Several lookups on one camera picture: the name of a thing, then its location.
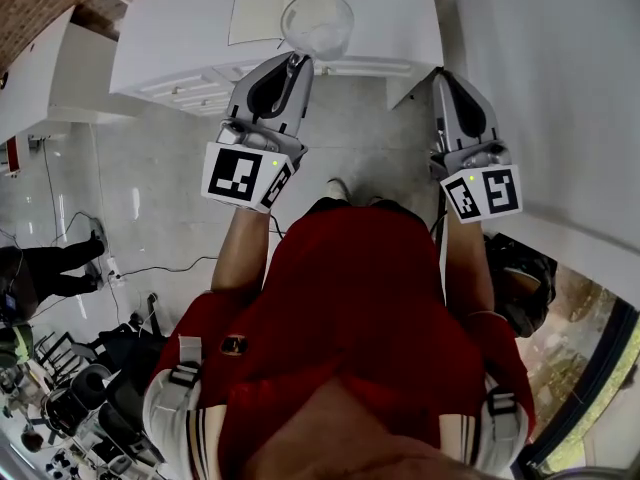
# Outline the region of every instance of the red shirt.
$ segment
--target red shirt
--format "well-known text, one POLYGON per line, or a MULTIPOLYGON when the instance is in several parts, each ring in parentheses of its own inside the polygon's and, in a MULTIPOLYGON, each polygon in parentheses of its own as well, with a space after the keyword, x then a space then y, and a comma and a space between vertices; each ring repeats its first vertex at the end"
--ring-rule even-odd
POLYGON ((296 222, 275 251, 260 296, 198 297, 157 372, 178 364, 179 335, 202 338, 199 406, 228 405, 218 447, 223 478, 332 377, 390 432, 438 447, 438 416, 477 417, 488 372, 516 394, 533 429, 513 331, 492 315, 457 321, 444 306, 426 226, 389 210, 340 208, 296 222), (234 334, 247 340, 239 357, 220 352, 234 334))

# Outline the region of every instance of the gray floor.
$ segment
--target gray floor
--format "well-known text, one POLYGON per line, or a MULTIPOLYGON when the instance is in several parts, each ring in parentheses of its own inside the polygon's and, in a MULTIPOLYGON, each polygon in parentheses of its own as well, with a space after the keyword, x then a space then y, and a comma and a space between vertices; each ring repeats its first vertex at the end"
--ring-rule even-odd
MULTIPOLYGON (((422 84, 413 98, 388 112, 381 79, 317 78, 299 134, 310 151, 273 210, 282 228, 301 217, 336 176, 358 203, 374 195, 393 198, 433 222, 437 186, 427 166, 433 133, 428 100, 422 84)), ((121 272, 152 265, 186 267, 199 256, 215 256, 233 210, 199 192, 206 143, 215 140, 218 126, 219 120, 150 106, 137 120, 74 125, 68 139, 50 141, 58 233, 77 211, 99 216, 121 272)), ((51 243, 54 215, 42 151, 17 179, 0 178, 0 200, 0 227, 17 233, 22 247, 51 243)), ((59 245, 88 235, 88 223, 79 216, 59 245)), ((272 234, 271 250, 277 243, 272 234)), ((106 258, 101 265, 108 272, 106 258)), ((184 274, 156 270, 115 282, 120 320, 126 321, 153 291, 160 298, 161 326, 170 331, 191 300, 207 289, 213 267, 203 261, 184 274)), ((51 297, 41 308, 57 300, 51 297)), ((57 304, 33 324, 37 333, 54 328, 90 340, 117 325, 116 305, 107 286, 57 304)))

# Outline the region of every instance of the paper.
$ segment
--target paper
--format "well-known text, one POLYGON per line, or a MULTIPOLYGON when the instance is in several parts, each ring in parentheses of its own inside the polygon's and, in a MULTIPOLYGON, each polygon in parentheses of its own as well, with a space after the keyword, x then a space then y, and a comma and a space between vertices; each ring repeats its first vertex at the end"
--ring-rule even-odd
POLYGON ((235 0, 229 26, 229 45, 283 39, 280 18, 293 0, 235 0))

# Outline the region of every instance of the equipment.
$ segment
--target equipment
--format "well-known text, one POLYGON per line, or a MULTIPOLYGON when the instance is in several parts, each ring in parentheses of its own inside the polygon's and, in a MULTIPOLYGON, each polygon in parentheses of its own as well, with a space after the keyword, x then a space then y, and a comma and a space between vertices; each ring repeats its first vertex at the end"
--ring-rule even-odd
POLYGON ((438 68, 433 80, 437 142, 430 159, 461 222, 522 211, 520 176, 499 138, 491 104, 464 78, 438 68))
POLYGON ((308 148, 297 139, 313 83, 307 55, 269 59, 236 85, 216 142, 207 145, 201 193, 271 211, 308 148))

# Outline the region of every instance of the person in black clothing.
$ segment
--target person in black clothing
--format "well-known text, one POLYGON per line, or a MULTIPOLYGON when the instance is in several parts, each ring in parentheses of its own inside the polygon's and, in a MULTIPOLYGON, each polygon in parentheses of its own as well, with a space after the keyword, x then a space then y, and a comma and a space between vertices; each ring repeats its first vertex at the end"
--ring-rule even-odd
POLYGON ((86 242, 61 247, 19 249, 0 248, 0 296, 10 295, 17 306, 15 320, 31 318, 49 296, 73 297, 95 292, 103 280, 91 260, 105 252, 103 234, 91 232, 86 242), (85 267, 85 275, 74 277, 64 272, 85 267))

